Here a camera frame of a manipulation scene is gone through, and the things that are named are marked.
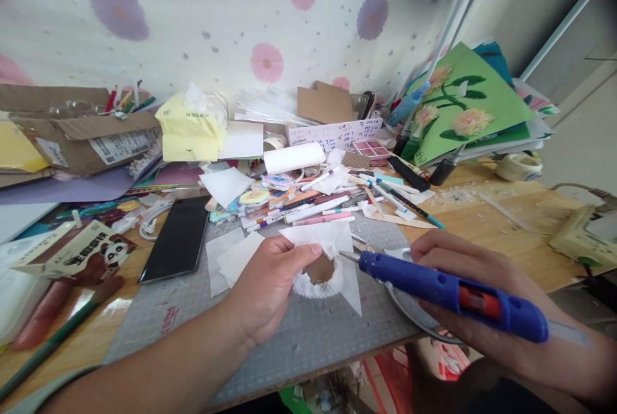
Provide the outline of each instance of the panda illustration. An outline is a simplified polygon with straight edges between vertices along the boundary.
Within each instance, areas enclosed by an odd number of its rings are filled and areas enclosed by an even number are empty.
[[[122,242],[122,239],[116,239],[113,244],[104,243],[101,246],[101,255],[105,259],[105,267],[107,269],[115,269],[122,266],[127,257],[135,250],[135,246],[130,246]]]

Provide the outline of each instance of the yellow tissue box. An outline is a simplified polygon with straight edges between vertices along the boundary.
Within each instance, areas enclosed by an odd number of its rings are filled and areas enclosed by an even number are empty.
[[[0,121],[0,169],[37,173],[49,165],[12,121]]]
[[[195,112],[176,94],[156,112],[163,129],[164,161],[216,161],[226,131],[213,114]]]

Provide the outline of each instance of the blue hot glue gun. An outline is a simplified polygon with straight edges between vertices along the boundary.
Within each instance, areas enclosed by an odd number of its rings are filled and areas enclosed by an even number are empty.
[[[535,343],[548,340],[549,323],[528,300],[389,255],[369,251],[340,254],[358,263],[360,271],[376,281],[389,282],[421,300]]]

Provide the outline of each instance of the gray cutting mat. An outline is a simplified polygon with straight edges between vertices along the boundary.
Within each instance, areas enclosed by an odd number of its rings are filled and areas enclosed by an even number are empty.
[[[361,212],[354,215],[352,232],[370,244],[386,249],[409,245],[397,225],[366,219]],[[237,221],[221,226],[209,224],[206,241],[239,226]],[[280,222],[258,232],[265,237],[272,237],[285,226]],[[107,352],[105,363],[111,363],[155,342],[225,297],[227,292],[210,298],[210,278],[203,250],[199,270],[195,274],[139,288]],[[253,352],[244,366],[210,400],[209,405],[217,406],[274,384],[284,383],[293,377],[419,332],[396,311],[383,286],[359,270],[357,276],[362,302],[361,317],[340,294],[325,300],[311,300],[292,292],[289,308],[277,333]],[[434,321],[426,314],[424,318],[419,318],[423,324],[434,325]]]

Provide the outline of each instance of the floral wallpaper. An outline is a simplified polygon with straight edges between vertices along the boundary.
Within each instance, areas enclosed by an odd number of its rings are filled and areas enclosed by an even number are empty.
[[[0,83],[195,82],[295,92],[315,80],[390,99],[434,55],[451,0],[0,0]]]

